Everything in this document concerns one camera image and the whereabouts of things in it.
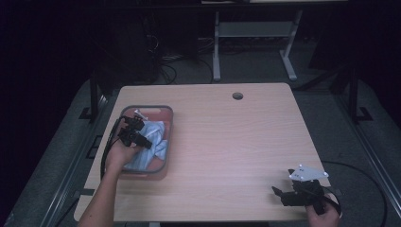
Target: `dark background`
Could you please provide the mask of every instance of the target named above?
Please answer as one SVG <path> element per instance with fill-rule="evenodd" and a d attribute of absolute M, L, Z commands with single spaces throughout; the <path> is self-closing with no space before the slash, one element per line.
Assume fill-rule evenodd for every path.
<path fill-rule="evenodd" d="M 197 17 L 193 12 L 160 12 L 157 25 L 144 24 L 139 14 L 104 16 L 98 2 L 0 0 L 0 75 L 5 100 L 0 223 L 18 200 L 84 81 L 95 74 L 104 94 L 122 85 L 152 83 L 163 53 L 148 53 L 152 43 L 144 34 L 149 29 L 160 36 L 162 44 L 195 58 L 196 38 L 213 32 L 213 13 Z M 398 126 L 400 9 L 397 1 L 350 1 L 326 15 L 307 10 L 297 37 L 319 39 L 312 67 L 330 70 L 343 62 L 354 65 Z M 119 61 L 110 60 L 101 48 Z"/>

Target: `gray floor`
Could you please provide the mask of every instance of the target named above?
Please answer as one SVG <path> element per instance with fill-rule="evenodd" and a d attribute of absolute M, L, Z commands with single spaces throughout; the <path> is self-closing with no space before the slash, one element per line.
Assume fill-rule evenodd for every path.
<path fill-rule="evenodd" d="M 221 56 L 220 83 L 285 82 L 298 87 L 317 77 L 323 71 L 308 69 L 314 43 L 297 43 L 290 58 L 299 78 L 289 81 L 278 49 L 280 44 L 253 48 L 237 55 Z M 201 58 L 211 64 L 211 54 Z M 211 72 L 203 62 L 175 61 L 169 64 L 177 70 L 177 84 L 209 83 Z M 162 77 L 155 84 L 164 84 Z M 375 178 L 365 147 L 355 133 L 355 126 L 344 114 L 338 96 L 328 92 L 331 80 L 326 80 L 307 92 L 294 92 L 315 147 L 322 160 L 345 163 L 367 172 Z M 100 116 L 94 124 L 78 119 L 81 111 L 89 107 L 89 83 L 82 85 L 63 119 L 59 130 L 38 164 L 26 189 L 13 209 L 14 221 L 10 226 L 53 226 L 74 204 L 76 192 L 81 191 L 93 160 L 85 158 L 97 136 L 101 136 L 113 109 L 118 91 L 102 102 Z M 368 109 L 374 121 L 358 126 L 365 133 L 377 156 L 391 175 L 397 188 L 401 188 L 401 132 L 381 108 L 375 93 L 360 83 L 359 105 Z M 375 185 L 364 175 L 346 166 L 323 163 L 330 173 L 330 182 L 340 189 L 343 217 L 340 226 L 379 226 L 383 216 L 383 200 Z M 70 178 L 64 178 L 68 170 Z M 62 190 L 63 180 L 70 184 Z M 60 209 L 53 212 L 51 205 L 59 202 Z M 386 226 L 401 226 L 401 219 L 390 201 L 387 201 Z M 60 226 L 75 226 L 75 206 Z M 116 223 L 115 226 L 147 226 L 147 223 Z M 307 226 L 305 221 L 271 222 L 270 226 Z"/>

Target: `wooden table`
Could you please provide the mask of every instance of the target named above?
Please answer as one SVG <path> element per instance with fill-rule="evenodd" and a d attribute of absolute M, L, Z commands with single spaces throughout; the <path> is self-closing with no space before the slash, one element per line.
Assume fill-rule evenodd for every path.
<path fill-rule="evenodd" d="M 233 99 L 241 93 L 241 100 Z M 117 186 L 115 221 L 267 221 L 305 219 L 271 190 L 291 191 L 288 169 L 323 169 L 285 83 L 124 87 L 85 188 L 97 189 L 100 159 L 115 119 L 129 105 L 174 111 L 168 172 L 161 181 Z M 322 184 L 329 185 L 327 180 Z M 79 219 L 92 196 L 81 196 Z"/>

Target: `towel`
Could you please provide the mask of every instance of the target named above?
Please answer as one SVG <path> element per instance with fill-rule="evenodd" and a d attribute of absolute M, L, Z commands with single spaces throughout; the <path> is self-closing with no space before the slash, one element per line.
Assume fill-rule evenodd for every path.
<path fill-rule="evenodd" d="M 150 149 L 144 148 L 136 153 L 132 160 L 124 167 L 132 170 L 147 170 L 151 160 L 157 156 L 161 160 L 166 157 L 167 141 L 163 139 L 165 124 L 163 121 L 144 121 L 145 126 L 139 133 L 145 136 L 151 143 Z"/>

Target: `red tray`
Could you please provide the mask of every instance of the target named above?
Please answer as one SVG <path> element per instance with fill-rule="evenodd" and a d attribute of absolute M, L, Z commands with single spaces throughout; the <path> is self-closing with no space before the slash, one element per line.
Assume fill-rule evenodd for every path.
<path fill-rule="evenodd" d="M 168 106 L 129 106 L 120 116 L 134 116 L 134 111 L 139 110 L 149 121 L 163 121 L 165 124 L 164 140 L 167 140 L 166 157 L 164 160 L 154 156 L 146 170 L 124 168 L 121 178 L 133 180 L 162 180 L 167 174 L 168 153 L 173 123 L 173 110 Z M 126 124 L 121 122 L 116 131 L 120 131 Z"/>

